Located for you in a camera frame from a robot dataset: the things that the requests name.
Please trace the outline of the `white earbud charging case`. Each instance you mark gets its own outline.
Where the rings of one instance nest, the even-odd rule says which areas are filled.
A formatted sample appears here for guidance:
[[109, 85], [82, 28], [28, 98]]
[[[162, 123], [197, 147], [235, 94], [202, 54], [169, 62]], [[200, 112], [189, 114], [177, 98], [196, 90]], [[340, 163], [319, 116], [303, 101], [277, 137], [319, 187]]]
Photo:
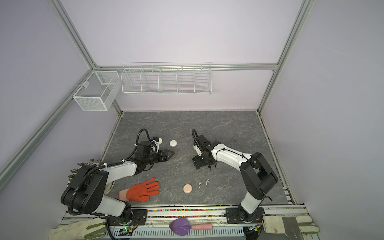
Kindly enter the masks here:
[[171, 146], [171, 147], [176, 147], [177, 144], [178, 144], [178, 143], [177, 143], [176, 140], [171, 140], [171, 141], [170, 141], [170, 146]]

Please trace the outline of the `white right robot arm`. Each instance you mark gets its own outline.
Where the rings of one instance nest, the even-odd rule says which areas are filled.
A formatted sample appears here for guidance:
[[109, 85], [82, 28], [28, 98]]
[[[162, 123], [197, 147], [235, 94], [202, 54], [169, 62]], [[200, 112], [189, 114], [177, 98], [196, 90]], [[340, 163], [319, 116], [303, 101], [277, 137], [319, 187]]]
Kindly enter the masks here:
[[278, 183], [279, 178], [266, 158], [259, 152], [247, 154], [236, 151], [219, 141], [210, 141], [204, 135], [198, 135], [192, 129], [194, 150], [197, 155], [193, 163], [197, 170], [202, 167], [216, 166], [224, 163], [237, 170], [247, 190], [245, 197], [237, 208], [226, 208], [225, 216], [229, 224], [263, 223], [265, 210], [260, 207], [265, 198], [272, 200], [268, 192]]

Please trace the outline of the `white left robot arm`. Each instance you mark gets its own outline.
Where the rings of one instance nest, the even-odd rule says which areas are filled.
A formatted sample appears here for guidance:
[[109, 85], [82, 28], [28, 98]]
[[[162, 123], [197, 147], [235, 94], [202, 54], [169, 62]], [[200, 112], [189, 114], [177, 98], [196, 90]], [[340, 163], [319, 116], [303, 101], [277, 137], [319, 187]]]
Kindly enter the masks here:
[[128, 158], [96, 167], [87, 164], [81, 166], [63, 192], [61, 203], [68, 207], [68, 213], [72, 216], [85, 214], [129, 218], [131, 205], [105, 196], [106, 185], [147, 171], [147, 166], [170, 160], [175, 152], [161, 150], [162, 142], [159, 137], [151, 138], [147, 129], [141, 129]]

